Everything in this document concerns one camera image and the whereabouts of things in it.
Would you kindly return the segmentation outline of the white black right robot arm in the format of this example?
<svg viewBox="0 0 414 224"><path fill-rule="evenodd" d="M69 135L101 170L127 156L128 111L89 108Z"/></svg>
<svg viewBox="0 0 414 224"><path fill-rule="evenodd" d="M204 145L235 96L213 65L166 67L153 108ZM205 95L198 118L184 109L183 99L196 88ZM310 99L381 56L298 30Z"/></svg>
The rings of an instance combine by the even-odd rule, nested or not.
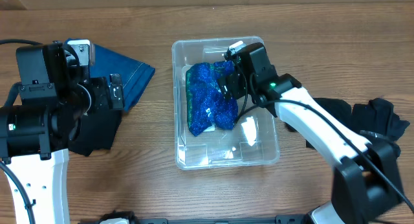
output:
<svg viewBox="0 0 414 224"><path fill-rule="evenodd" d="M266 109L310 143L333 171L331 200L296 223L369 223L405 203L397 158L388 142L365 138L322 108L290 74L278 75L262 43L238 41L224 53L236 72L220 78L227 99L251 96L254 107Z"/></svg>

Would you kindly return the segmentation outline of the blue denim jeans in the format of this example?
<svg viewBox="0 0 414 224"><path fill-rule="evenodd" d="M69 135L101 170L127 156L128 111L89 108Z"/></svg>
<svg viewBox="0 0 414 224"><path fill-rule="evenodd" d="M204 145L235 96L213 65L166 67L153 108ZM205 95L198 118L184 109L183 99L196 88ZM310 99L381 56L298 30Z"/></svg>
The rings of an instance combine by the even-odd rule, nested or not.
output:
<svg viewBox="0 0 414 224"><path fill-rule="evenodd" d="M92 44L88 39L69 38L65 42L74 50L77 50L76 46L79 44L92 46L93 64L89 67L91 78L106 77L107 83L110 84L109 76L111 74L120 75L124 92L125 112L128 112L138 103L155 73L155 68L152 66L103 46Z"/></svg>

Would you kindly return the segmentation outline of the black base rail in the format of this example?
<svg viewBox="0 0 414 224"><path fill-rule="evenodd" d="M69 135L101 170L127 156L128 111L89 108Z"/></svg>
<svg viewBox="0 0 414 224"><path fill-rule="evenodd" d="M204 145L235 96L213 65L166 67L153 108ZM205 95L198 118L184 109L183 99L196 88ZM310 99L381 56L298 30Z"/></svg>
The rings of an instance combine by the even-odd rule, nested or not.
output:
<svg viewBox="0 0 414 224"><path fill-rule="evenodd" d="M308 214L277 215L274 218L231 218L231 219L180 219L166 218L139 219L132 211L104 214L95 221L80 221L79 224L309 224L312 223Z"/></svg>

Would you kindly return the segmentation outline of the clear plastic storage bin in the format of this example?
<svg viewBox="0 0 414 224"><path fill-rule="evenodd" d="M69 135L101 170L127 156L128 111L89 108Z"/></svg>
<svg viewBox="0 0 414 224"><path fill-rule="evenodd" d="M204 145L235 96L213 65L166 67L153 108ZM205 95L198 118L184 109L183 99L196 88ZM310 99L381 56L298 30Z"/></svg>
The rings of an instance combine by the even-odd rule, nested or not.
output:
<svg viewBox="0 0 414 224"><path fill-rule="evenodd" d="M245 36L178 40L172 45L175 161L180 169L256 166L279 160L278 122L266 109L249 111L232 130L210 126L194 136L187 123L187 70L196 63L222 61L228 47L238 41L249 45L261 40Z"/></svg>

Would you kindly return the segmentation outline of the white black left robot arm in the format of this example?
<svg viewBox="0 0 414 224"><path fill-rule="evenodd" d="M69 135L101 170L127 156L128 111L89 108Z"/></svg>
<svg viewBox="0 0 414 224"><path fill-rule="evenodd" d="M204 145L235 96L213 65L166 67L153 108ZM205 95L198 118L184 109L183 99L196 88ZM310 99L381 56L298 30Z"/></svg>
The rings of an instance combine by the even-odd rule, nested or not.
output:
<svg viewBox="0 0 414 224"><path fill-rule="evenodd" d="M1 169L18 223L68 223L69 145L82 118L124 108L119 74L93 78L87 39L42 44L19 40L20 81L1 108Z"/></svg>

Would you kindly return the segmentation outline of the sparkly blue green garment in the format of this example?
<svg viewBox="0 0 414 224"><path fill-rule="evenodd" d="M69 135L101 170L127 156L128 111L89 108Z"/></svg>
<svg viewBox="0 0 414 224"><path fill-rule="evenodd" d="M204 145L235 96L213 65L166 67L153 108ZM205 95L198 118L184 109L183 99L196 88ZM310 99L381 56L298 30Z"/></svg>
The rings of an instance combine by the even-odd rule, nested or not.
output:
<svg viewBox="0 0 414 224"><path fill-rule="evenodd" d="M186 71L187 123L194 136L211 126L224 130L234 128L237 100L225 99L218 84L218 79L234 71L229 61L196 63Z"/></svg>

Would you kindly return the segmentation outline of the black garment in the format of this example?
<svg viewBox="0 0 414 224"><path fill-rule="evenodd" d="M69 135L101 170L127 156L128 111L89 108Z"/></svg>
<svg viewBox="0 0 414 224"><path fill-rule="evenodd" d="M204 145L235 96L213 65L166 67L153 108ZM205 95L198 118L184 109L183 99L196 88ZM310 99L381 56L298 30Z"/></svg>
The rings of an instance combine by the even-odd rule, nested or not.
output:
<svg viewBox="0 0 414 224"><path fill-rule="evenodd" d="M94 150L110 150L121 121L122 111L102 111L83 116L80 133L69 144L69 150L86 157Z"/></svg>
<svg viewBox="0 0 414 224"><path fill-rule="evenodd" d="M314 100L355 133L364 134L366 137L376 133L380 139L389 141L395 156L400 156L401 149L396 141L403 136L410 122L402 120L394 112L394 105L391 102L376 98L368 101L367 104L351 106L340 99L315 98Z"/></svg>

